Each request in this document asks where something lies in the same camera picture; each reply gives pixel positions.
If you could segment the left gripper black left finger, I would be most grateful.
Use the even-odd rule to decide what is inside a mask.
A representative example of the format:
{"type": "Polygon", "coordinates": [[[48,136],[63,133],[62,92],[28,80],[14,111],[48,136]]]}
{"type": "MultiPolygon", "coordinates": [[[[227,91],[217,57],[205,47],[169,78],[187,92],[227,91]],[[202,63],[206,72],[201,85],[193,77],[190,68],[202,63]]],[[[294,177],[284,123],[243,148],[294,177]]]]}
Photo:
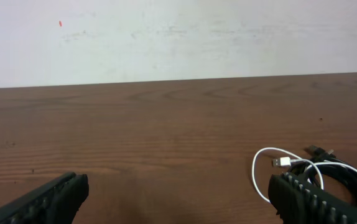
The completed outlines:
{"type": "Polygon", "coordinates": [[[68,172],[0,207],[0,224],[72,223],[88,195],[87,175],[68,172]]]}

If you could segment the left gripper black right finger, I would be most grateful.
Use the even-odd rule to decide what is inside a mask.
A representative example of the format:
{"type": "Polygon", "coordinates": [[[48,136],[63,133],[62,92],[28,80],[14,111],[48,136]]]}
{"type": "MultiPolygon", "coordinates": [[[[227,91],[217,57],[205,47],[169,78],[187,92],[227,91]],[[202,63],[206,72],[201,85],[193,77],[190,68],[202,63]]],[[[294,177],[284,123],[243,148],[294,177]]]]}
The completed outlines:
{"type": "Polygon", "coordinates": [[[357,208],[288,172],[272,175],[268,197],[284,224],[357,224],[357,208]]]}

